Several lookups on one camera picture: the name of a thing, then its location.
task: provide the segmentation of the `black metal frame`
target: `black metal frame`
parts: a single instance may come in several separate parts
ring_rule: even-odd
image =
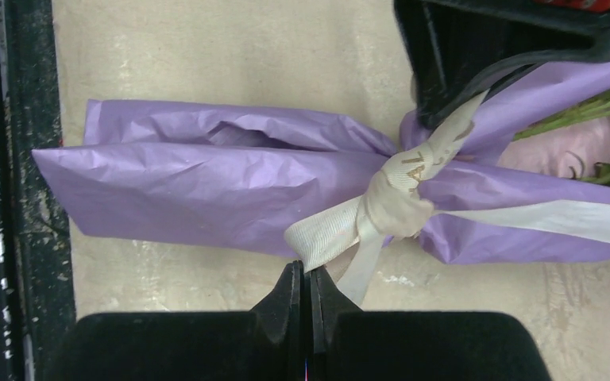
[[[75,322],[68,220],[31,158],[59,146],[50,0],[0,0],[0,380],[39,379]]]

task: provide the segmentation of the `ribbon bow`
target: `ribbon bow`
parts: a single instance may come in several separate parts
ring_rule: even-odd
[[[445,211],[435,210],[433,203],[419,197],[419,183],[436,176],[461,149],[473,130],[471,119],[486,94],[460,106],[420,146],[389,158],[362,196],[291,225],[284,238],[303,260],[305,271],[330,262],[358,243],[338,289],[360,305],[384,238],[414,237],[436,214],[610,244],[610,204],[556,200],[494,210]]]

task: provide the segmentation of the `purple wrapping paper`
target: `purple wrapping paper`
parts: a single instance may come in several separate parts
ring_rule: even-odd
[[[549,63],[488,100],[461,154],[419,193],[441,210],[557,199],[610,203],[610,188],[496,167],[527,125],[610,88],[610,63]],[[409,113],[405,149],[427,132]],[[80,230],[92,236],[295,255],[284,230],[364,193],[396,152],[342,115],[179,102],[91,101],[84,146],[33,152]],[[433,217],[421,245],[446,263],[594,261],[610,244]]]

